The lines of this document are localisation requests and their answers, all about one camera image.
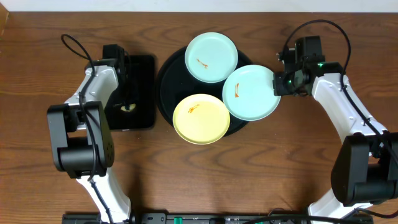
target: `light blue plate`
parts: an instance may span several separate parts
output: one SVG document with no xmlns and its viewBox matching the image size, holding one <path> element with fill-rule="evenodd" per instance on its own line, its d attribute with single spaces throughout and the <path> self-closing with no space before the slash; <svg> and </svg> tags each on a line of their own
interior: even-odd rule
<svg viewBox="0 0 398 224">
<path fill-rule="evenodd" d="M 255 121 L 270 115 L 278 106 L 273 72 L 260 65 L 235 70 L 225 81 L 223 101 L 229 112 L 242 120 Z"/>
<path fill-rule="evenodd" d="M 209 32 L 195 37 L 185 51 L 185 65 L 197 80 L 225 80 L 238 64 L 238 50 L 225 35 Z"/>
</svg>

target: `black round tray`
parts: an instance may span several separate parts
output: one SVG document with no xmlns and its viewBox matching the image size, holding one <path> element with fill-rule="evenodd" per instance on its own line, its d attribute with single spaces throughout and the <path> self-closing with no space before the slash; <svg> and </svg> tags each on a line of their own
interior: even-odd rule
<svg viewBox="0 0 398 224">
<path fill-rule="evenodd" d="M 175 107 L 186 97 L 198 93 L 209 94 L 223 100 L 223 86 L 224 81 L 218 83 L 205 83 L 194 78 L 185 66 L 185 50 L 187 48 L 176 51 L 163 64 L 159 71 L 156 81 L 156 101 L 160 112 L 164 119 L 173 126 L 173 113 Z M 250 59 L 238 50 L 238 65 L 240 68 L 245 65 L 251 65 Z M 225 134 L 230 134 L 239 131 L 248 121 L 231 117 L 231 124 Z"/>
</svg>

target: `white wall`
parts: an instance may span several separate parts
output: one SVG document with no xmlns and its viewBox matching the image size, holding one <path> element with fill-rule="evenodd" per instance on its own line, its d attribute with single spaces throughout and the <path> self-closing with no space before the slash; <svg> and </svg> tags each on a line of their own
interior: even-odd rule
<svg viewBox="0 0 398 224">
<path fill-rule="evenodd" d="M 398 12 L 398 0 L 0 0 L 9 11 Z"/>
</svg>

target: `orange stain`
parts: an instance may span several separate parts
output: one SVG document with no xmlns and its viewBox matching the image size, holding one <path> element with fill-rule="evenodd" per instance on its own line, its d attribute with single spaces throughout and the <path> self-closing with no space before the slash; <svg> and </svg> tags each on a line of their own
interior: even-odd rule
<svg viewBox="0 0 398 224">
<path fill-rule="evenodd" d="M 198 62 L 199 63 L 201 63 L 204 67 L 205 67 L 205 69 L 207 69 L 207 67 L 208 67 L 208 65 L 207 64 L 205 64 L 205 63 L 203 63 L 203 62 L 201 62 L 200 60 L 199 60 L 199 58 L 197 58 L 197 60 L 198 60 Z"/>
<path fill-rule="evenodd" d="M 189 108 L 188 113 L 192 113 L 192 111 L 193 111 L 194 109 L 196 109 L 198 106 L 199 106 L 199 105 L 192 106 L 191 108 Z"/>
<path fill-rule="evenodd" d="M 239 95 L 238 95 L 238 87 L 239 87 L 239 84 L 236 84 L 235 85 L 235 98 L 239 97 Z"/>
</svg>

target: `wooden table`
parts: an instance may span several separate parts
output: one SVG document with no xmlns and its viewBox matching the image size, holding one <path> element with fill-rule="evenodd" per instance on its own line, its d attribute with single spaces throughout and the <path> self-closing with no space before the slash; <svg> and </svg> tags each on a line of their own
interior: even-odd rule
<svg viewBox="0 0 398 224">
<path fill-rule="evenodd" d="M 153 54 L 157 70 L 198 34 L 221 32 L 256 64 L 275 71 L 275 56 L 301 23 L 330 19 L 353 48 L 347 74 L 367 109 L 398 130 L 398 14 L 304 13 L 11 13 L 0 40 L 0 223 L 60 223 L 65 212 L 96 212 L 85 189 L 57 172 L 46 111 L 83 80 L 86 60 L 66 49 L 76 37 L 93 58 L 104 44 Z M 327 24 L 296 38 L 321 35 L 328 61 L 344 62 L 343 36 Z M 302 210 L 330 188 L 340 139 L 312 98 L 285 96 L 267 118 L 214 144 L 185 142 L 157 113 L 147 131 L 113 132 L 113 169 L 139 211 L 267 213 Z M 398 202 L 373 207 L 392 213 Z M 378 223 L 398 222 L 379 220 Z"/>
</svg>

